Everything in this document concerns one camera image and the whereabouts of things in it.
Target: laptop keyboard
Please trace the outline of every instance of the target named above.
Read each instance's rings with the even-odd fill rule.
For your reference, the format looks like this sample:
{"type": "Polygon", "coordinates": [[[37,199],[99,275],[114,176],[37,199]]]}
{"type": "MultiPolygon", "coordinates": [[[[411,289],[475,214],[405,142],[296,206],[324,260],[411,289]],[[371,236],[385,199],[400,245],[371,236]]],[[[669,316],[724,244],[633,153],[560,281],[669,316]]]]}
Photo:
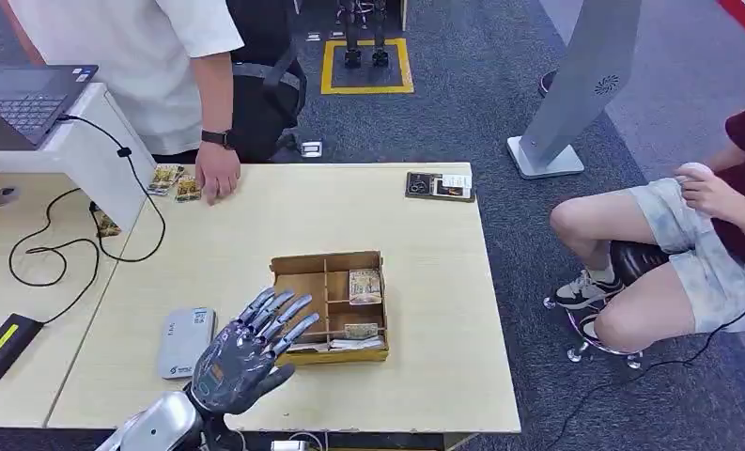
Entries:
{"type": "Polygon", "coordinates": [[[0,98],[0,116],[21,134],[31,134],[48,121],[66,97],[30,94],[0,98]]]}

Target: light wooden tabletop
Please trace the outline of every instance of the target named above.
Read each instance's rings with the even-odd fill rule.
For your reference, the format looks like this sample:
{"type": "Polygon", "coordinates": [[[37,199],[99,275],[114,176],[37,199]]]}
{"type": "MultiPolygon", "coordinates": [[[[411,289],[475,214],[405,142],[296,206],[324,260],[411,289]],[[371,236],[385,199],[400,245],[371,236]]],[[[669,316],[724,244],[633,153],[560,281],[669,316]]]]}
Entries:
{"type": "MultiPolygon", "coordinates": [[[[384,363],[298,368],[231,428],[518,432],[476,203],[409,199],[409,171],[468,174],[467,163],[244,165],[221,204],[160,199],[159,253],[119,264],[49,426],[110,428],[184,382],[157,376],[163,319],[210,306],[222,327],[272,284],[273,257],[380,250],[391,352],[384,363]]],[[[159,236],[146,206],[124,251],[159,236]]]]}
{"type": "MultiPolygon", "coordinates": [[[[31,288],[13,279],[8,269],[10,248],[43,227],[49,202],[74,186],[64,175],[0,175],[0,189],[10,186],[18,187],[19,195],[16,201],[0,207],[0,326],[11,313],[46,320],[60,312],[90,280],[95,265],[93,248],[86,243],[74,244],[61,251],[69,264],[68,273],[58,285],[31,288]]],[[[82,192],[60,200],[52,210],[52,227],[16,253],[16,272],[32,282],[54,280],[62,269],[57,257],[27,256],[23,251],[77,238],[95,239],[88,205],[89,199],[82,192]]],[[[127,235],[108,239],[105,247],[119,254],[127,235]]],[[[98,279],[88,293],[67,314],[44,327],[0,380],[0,427],[45,425],[114,268],[114,261],[102,258],[98,279]]]]}

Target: gray robotic hand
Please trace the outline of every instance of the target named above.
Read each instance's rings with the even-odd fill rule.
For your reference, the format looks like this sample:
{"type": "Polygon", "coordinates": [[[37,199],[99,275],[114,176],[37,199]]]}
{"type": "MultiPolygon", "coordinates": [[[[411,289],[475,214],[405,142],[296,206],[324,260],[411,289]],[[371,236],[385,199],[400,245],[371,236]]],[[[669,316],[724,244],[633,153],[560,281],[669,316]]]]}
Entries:
{"type": "Polygon", "coordinates": [[[268,288],[217,334],[195,365],[190,394],[197,407],[210,413],[240,414],[294,374],[292,364],[271,373],[273,364],[319,315],[305,317],[273,344],[287,321],[311,302],[310,295],[302,296],[276,318],[278,308],[293,296],[290,290],[276,295],[268,288]]]}
{"type": "Polygon", "coordinates": [[[311,302],[311,296],[302,296],[276,316],[292,297],[289,290],[259,293],[201,354],[182,392],[164,393],[96,451],[242,450],[244,443],[225,426],[224,415],[247,411],[292,376],[293,365],[273,370],[275,360],[319,319],[317,313],[303,318],[273,343],[287,321],[311,302]]]}

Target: white t-shirt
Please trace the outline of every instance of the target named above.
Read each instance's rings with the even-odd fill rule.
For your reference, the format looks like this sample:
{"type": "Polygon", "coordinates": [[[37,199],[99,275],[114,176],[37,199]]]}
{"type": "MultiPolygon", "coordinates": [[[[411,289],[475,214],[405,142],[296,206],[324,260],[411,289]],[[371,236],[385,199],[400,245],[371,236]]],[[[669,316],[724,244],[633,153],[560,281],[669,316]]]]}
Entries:
{"type": "Polygon", "coordinates": [[[200,145],[190,58],[244,45],[225,0],[9,0],[48,64],[97,64],[151,153],[200,145]]]}

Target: cardboard divider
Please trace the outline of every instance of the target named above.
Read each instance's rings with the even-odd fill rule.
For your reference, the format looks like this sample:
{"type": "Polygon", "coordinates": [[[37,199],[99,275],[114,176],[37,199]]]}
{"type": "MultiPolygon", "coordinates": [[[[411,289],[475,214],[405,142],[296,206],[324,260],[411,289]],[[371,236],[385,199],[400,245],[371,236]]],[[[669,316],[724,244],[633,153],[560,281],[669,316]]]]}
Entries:
{"type": "MultiPolygon", "coordinates": [[[[275,291],[291,289],[295,292],[293,300],[304,294],[312,296],[312,302],[292,318],[280,334],[285,334],[301,319],[313,312],[319,313],[319,321],[309,327],[297,340],[298,344],[324,345],[325,349],[334,339],[359,339],[348,336],[345,327],[357,324],[359,327],[378,325],[378,335],[382,337],[382,349],[365,350],[295,350],[286,352],[290,362],[296,364],[336,363],[355,361],[382,361],[388,356],[385,307],[383,303],[353,305],[349,297],[349,270],[375,269],[380,271],[382,290],[382,259],[380,253],[358,252],[329,254],[321,256],[277,257],[272,260],[270,269],[275,273],[275,291]]],[[[284,311],[291,301],[285,303],[284,311]]]]}

